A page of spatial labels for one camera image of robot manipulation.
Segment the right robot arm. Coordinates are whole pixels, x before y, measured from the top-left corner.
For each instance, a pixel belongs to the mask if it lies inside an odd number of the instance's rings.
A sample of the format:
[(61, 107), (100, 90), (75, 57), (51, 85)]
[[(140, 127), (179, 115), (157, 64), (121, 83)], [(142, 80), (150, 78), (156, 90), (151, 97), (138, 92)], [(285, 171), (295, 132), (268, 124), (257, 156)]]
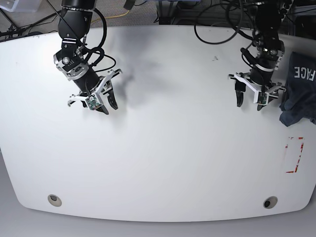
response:
[[(103, 70), (106, 75), (100, 76), (93, 69), (107, 56), (103, 49), (107, 37), (107, 23), (95, 6), (94, 0), (61, 2), (62, 9), (56, 14), (59, 17), (58, 34), (62, 43), (61, 49), (53, 56), (53, 59), (56, 68), (79, 88), (79, 94), (70, 96), (68, 106), (80, 101), (83, 107), (107, 115), (109, 112), (102, 98), (107, 98), (114, 110), (118, 109), (112, 78), (122, 71), (121, 69), (114, 70), (110, 66)], [(93, 13), (100, 17), (103, 33), (100, 43), (94, 48), (88, 48), (86, 37), (90, 30)]]

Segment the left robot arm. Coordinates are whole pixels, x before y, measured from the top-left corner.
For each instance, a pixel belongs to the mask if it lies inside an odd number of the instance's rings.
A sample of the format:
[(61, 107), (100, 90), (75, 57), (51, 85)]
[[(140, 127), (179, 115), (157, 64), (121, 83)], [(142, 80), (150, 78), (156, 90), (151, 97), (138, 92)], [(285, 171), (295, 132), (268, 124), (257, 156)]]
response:
[(208, 45), (220, 45), (231, 41), (236, 35), (250, 40), (250, 46), (257, 49), (253, 56), (249, 48), (240, 49), (241, 58), (250, 68), (246, 73), (229, 74), (235, 82), (237, 106), (243, 104), (244, 93), (253, 91), (253, 103), (260, 111), (279, 97), (279, 91), (286, 91), (280, 82), (272, 82), (272, 75), (284, 56), (285, 46), (279, 39), (278, 31), (283, 14), (274, 0), (232, 0), (225, 8), (225, 19), (234, 30), (228, 39), (218, 42), (198, 40)]

